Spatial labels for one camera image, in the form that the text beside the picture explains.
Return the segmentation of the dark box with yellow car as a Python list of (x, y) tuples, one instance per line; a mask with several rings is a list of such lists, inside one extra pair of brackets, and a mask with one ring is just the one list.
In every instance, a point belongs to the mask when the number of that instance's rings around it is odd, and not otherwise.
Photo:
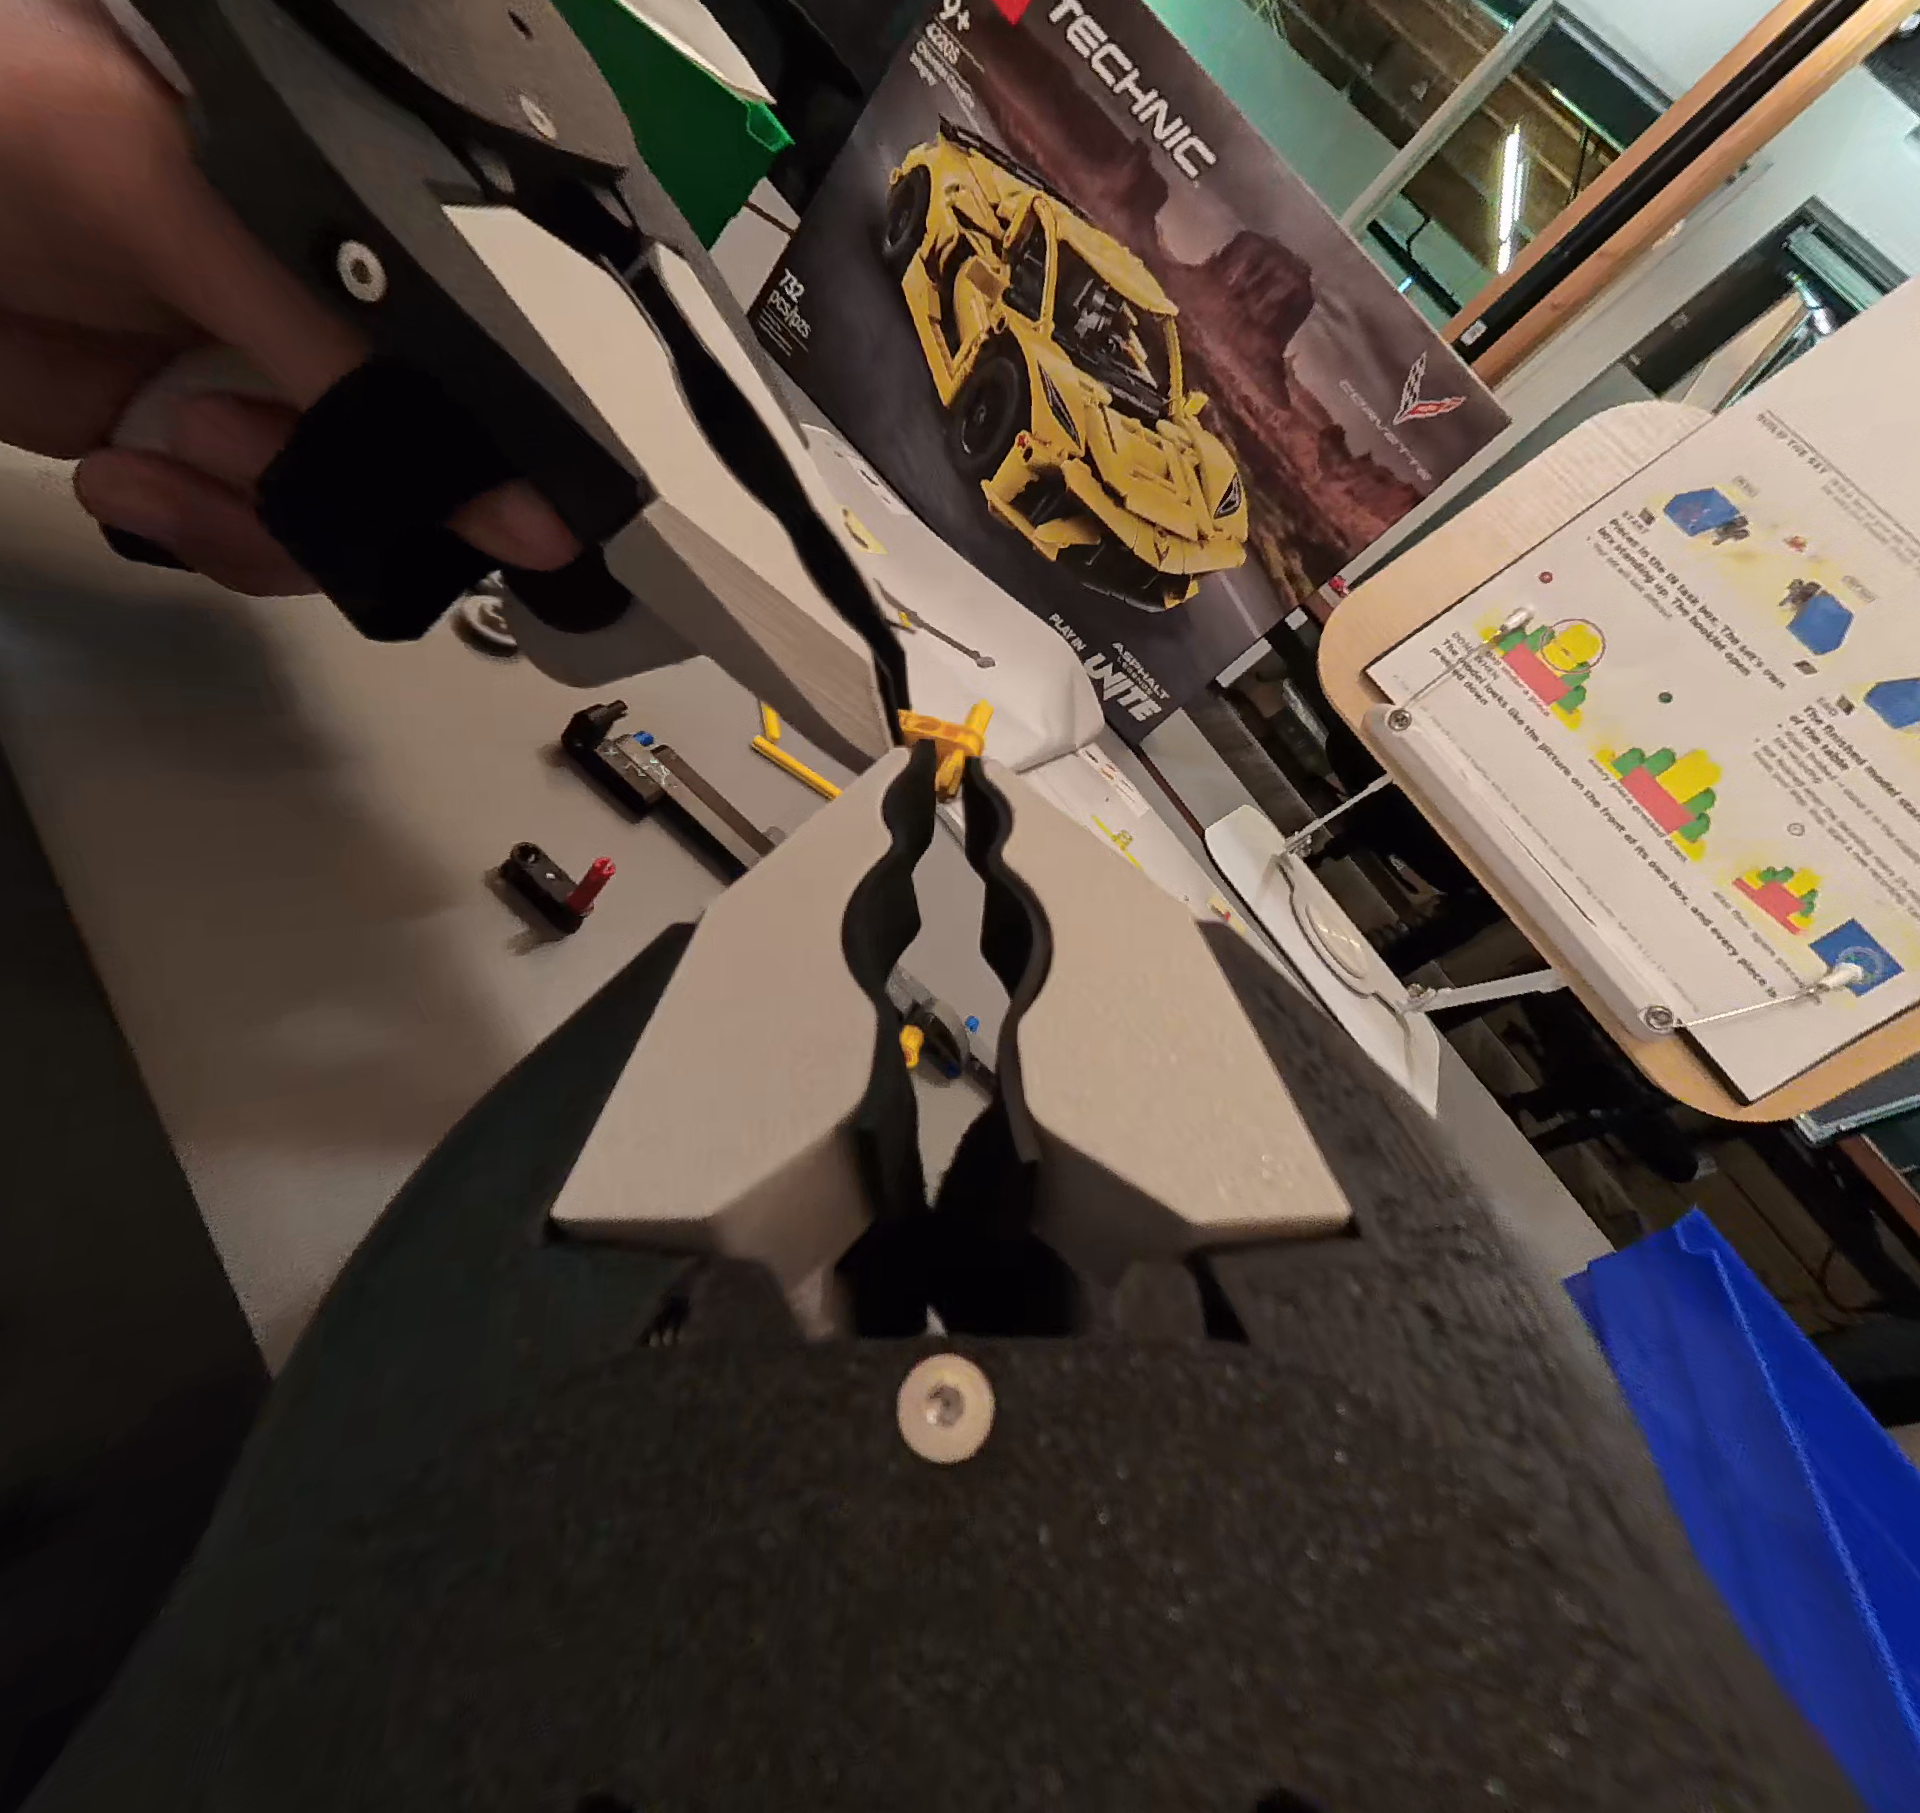
[(1142, 0), (924, 0), (752, 320), (1134, 745), (1512, 423)]

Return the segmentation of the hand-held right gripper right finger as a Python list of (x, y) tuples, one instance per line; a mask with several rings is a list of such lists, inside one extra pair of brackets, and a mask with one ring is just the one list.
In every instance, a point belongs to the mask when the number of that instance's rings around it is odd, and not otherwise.
[(999, 1086), (1032, 1232), (1084, 1277), (1325, 1242), (1354, 1203), (1215, 955), (1215, 925), (1000, 760), (962, 781)]

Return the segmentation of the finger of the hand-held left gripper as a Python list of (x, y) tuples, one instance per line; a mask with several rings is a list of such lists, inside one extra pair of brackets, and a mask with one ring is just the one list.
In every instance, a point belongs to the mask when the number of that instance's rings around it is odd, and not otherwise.
[(806, 578), (871, 661), (880, 692), (908, 691), (903, 644), (853, 550), (839, 502), (809, 458), (772, 363), (732, 306), (677, 247), (660, 252), (660, 332), (701, 431), (719, 464), (780, 524), (791, 569)]
[(558, 352), (612, 444), (635, 464), (643, 502), (602, 560), (629, 605), (592, 632), (535, 612), (511, 588), (530, 658), (567, 686), (597, 686), (707, 654), (843, 763), (866, 767), (901, 743), (903, 692), (880, 692), (859, 637), (791, 569), (780, 524), (719, 464), (660, 332), (660, 252), (635, 283), (592, 264), (530, 217), (452, 206), (452, 229)]

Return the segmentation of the yellow connector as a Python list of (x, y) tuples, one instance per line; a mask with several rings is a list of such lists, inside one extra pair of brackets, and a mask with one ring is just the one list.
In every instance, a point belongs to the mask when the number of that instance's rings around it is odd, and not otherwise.
[(965, 771), (984, 754), (987, 728), (995, 718), (992, 701), (976, 701), (965, 718), (944, 718), (920, 709), (899, 709), (903, 745), (937, 747), (937, 796), (958, 800)]

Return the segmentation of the long grey black beam assembly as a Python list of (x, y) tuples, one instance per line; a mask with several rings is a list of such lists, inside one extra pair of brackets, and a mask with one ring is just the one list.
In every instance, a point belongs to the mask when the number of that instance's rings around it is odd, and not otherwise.
[[(632, 820), (663, 815), (731, 879), (763, 863), (785, 843), (780, 830), (752, 821), (677, 747), (632, 728), (623, 701), (579, 709), (561, 728), (558, 751), (621, 814)], [(973, 1081), (980, 1091), (995, 1086), (995, 1071), (978, 1049), (976, 1015), (957, 1014), (903, 963), (888, 979), (888, 1001), (901, 1015), (910, 1071)]]

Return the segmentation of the printed instruction sheet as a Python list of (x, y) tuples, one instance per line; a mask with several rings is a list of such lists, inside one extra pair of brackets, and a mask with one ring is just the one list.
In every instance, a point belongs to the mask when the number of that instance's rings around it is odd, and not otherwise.
[(1763, 1100), (1916, 1010), (1916, 281), (1373, 664)]

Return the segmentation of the person's left hand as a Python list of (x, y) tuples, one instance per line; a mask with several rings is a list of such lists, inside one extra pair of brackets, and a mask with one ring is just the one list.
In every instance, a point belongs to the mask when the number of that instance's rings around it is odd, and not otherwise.
[[(132, 401), (197, 345), (273, 396), (192, 396), (157, 451)], [(257, 480), (369, 335), (276, 260), (197, 164), (175, 90), (102, 0), (3, 0), (3, 444), (76, 464), (105, 530), (244, 595), (320, 588), (257, 520)]]

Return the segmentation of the black connector with red pin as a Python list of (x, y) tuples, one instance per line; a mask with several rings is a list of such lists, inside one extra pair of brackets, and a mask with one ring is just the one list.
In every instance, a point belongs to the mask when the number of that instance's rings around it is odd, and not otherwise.
[(617, 876), (617, 863), (597, 859), (584, 874), (570, 874), (538, 843), (518, 843), (494, 876), (538, 925), (554, 936), (579, 936)]

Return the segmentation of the blue bin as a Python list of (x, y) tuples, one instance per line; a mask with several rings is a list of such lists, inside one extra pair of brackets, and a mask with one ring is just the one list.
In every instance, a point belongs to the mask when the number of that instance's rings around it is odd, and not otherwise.
[(1699, 1561), (1872, 1810), (1916, 1810), (1916, 1465), (1692, 1209), (1564, 1280)]

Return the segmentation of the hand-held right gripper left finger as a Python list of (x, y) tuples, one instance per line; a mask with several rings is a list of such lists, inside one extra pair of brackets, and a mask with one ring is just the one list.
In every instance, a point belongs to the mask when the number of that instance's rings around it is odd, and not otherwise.
[(695, 925), (551, 1224), (660, 1252), (849, 1252), (924, 1212), (888, 996), (920, 931), (937, 747), (893, 747)]

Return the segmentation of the green bin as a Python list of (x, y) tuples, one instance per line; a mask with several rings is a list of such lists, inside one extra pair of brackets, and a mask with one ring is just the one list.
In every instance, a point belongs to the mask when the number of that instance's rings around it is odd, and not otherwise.
[(717, 241), (791, 145), (775, 102), (736, 95), (617, 0), (550, 0), (611, 83), (653, 176)]

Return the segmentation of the open instruction booklet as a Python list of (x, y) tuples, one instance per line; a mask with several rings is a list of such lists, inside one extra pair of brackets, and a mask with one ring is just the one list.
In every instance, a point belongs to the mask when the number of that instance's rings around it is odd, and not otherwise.
[(978, 703), (995, 705), (992, 757), (1032, 781), (1198, 918), (1222, 922), (1266, 951), (1215, 866), (1189, 852), (1110, 754), (1099, 692), (1070, 640), (924, 524), (839, 431), (804, 424), (804, 438), (893, 622), (910, 709), (957, 722)]

